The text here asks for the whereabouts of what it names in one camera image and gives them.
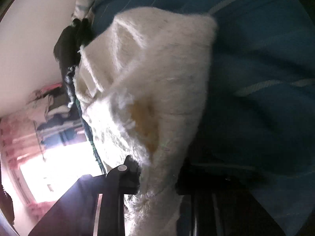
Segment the blue cloth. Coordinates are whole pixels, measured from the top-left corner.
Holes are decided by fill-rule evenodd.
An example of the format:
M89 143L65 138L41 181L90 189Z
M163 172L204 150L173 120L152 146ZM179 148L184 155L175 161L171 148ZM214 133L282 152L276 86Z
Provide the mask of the blue cloth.
M97 0L92 29L98 35L138 6L205 13L222 1ZM269 184L251 192L293 236L315 207L315 27L298 0L235 0L213 16L219 31L193 159L265 171Z

